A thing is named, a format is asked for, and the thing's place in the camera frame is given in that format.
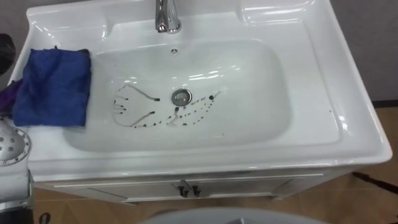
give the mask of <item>blue cloth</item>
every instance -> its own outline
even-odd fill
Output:
[[[12,118],[16,126],[84,126],[91,60],[70,50],[30,50]]]

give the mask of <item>drain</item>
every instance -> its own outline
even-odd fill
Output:
[[[191,100],[192,94],[186,89],[176,90],[172,95],[172,102],[175,106],[186,106]]]

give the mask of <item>gray object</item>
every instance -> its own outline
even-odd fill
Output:
[[[25,132],[11,127],[0,118],[0,167],[23,160],[29,154],[30,145],[30,139]]]
[[[325,224],[310,218],[246,208],[200,208],[158,215],[141,224]]]
[[[176,90],[172,94],[172,102],[175,106],[187,106],[192,100],[192,94],[186,89]]]
[[[159,33],[168,34],[176,34],[181,30],[174,0],[156,0],[155,28]]]

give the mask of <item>white ceramic sink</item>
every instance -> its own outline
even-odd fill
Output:
[[[184,41],[103,52],[93,61],[86,128],[65,130],[65,139],[78,149],[233,146],[269,141],[290,124],[282,65],[259,40]],[[180,88],[192,93],[192,101],[175,111],[172,93]]]
[[[175,3],[182,30],[172,35],[154,29],[154,0],[28,10],[13,79],[30,48],[88,49],[93,61],[86,127],[27,130],[33,172],[51,175],[54,162],[68,175],[107,161],[104,172],[121,175],[391,157],[328,1]],[[172,93],[181,88],[192,101],[176,111]]]

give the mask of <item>chrome faucet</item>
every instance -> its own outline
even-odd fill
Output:
[[[181,21],[174,0],[156,0],[155,26],[158,33],[176,34],[180,31]]]

